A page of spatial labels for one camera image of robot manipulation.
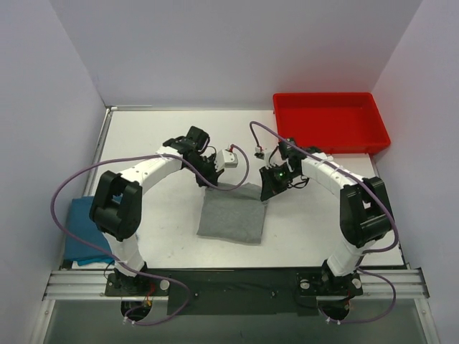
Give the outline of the grey t shirt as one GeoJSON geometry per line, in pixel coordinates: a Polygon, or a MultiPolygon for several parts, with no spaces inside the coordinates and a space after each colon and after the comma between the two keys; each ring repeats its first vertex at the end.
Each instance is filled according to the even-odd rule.
{"type": "Polygon", "coordinates": [[[237,244],[261,244],[267,205],[260,196],[261,187],[253,183],[234,191],[208,188],[197,235],[237,244]]]}

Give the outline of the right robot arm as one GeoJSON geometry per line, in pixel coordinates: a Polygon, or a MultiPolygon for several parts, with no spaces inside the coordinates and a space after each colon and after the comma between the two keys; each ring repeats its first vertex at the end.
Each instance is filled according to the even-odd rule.
{"type": "Polygon", "coordinates": [[[337,293],[361,262],[365,252],[393,230],[392,210],[384,182],[378,177],[365,178],[333,161],[316,147],[298,151],[295,141],[280,141],[275,151],[282,163],[265,163],[260,172],[260,200],[267,201],[289,188],[293,181],[304,178],[315,181],[339,200],[341,241],[323,262],[320,284],[328,293],[337,293]]]}

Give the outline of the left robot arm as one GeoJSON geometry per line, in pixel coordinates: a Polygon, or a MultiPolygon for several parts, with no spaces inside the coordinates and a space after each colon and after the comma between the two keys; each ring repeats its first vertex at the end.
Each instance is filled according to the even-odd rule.
{"type": "Polygon", "coordinates": [[[89,217],[107,240],[115,260],[115,273],[131,295],[140,295],[148,284],[146,263],[139,252],[136,231],[141,224],[143,195],[165,177],[183,168],[195,168],[199,186],[218,184],[224,169],[237,164],[230,150],[206,157],[209,135],[190,127],[185,136],[170,138],[148,158],[119,173],[106,171],[99,179],[89,217]]]}

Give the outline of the red plastic bin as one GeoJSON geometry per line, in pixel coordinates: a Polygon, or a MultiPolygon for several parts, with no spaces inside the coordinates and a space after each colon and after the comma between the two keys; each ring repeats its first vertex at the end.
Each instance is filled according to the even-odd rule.
{"type": "Polygon", "coordinates": [[[369,92],[275,93],[278,134],[327,154],[374,155],[391,144],[369,92]]]}

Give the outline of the folded blue t shirt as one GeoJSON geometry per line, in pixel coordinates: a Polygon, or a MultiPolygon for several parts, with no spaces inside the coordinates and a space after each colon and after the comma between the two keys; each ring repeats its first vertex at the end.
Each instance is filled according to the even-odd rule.
{"type": "MultiPolygon", "coordinates": [[[[92,203],[92,196],[73,199],[67,216],[66,228],[71,234],[82,240],[110,251],[107,240],[95,223],[90,220],[89,213],[92,203]]],[[[82,244],[70,236],[65,238],[64,259],[76,262],[79,267],[89,266],[93,263],[108,264],[113,261],[107,254],[82,244]]]]}

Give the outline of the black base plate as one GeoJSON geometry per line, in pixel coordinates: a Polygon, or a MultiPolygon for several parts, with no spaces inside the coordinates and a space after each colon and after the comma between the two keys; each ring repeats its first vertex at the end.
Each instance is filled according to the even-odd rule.
{"type": "Polygon", "coordinates": [[[142,301],[167,298],[167,315],[315,315],[320,307],[346,314],[363,294],[357,273],[332,277],[320,267],[150,269],[147,277],[109,274],[108,297],[127,311],[142,301]]]}

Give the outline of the aluminium front rail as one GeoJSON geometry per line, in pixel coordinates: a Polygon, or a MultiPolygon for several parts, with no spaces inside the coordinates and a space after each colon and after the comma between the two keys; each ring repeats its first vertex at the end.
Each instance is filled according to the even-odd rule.
{"type": "Polygon", "coordinates": [[[148,295],[149,300],[168,300],[164,290],[155,285],[153,293],[149,294],[151,289],[147,287],[140,294],[107,295],[107,289],[114,286],[109,282],[110,271],[102,270],[57,270],[53,271],[48,279],[44,291],[43,300],[46,301],[143,301],[148,295]]]}

